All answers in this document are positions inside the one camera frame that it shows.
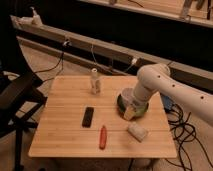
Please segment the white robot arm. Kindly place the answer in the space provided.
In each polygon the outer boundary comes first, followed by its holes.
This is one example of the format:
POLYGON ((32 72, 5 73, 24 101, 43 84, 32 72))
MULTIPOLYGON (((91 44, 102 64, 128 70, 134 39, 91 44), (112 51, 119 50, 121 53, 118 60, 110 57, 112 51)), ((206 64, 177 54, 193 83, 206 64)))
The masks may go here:
POLYGON ((121 92, 124 107, 144 108, 150 98, 160 92, 213 126, 213 95, 175 81, 167 65, 145 65, 138 70, 137 78, 134 88, 121 92))

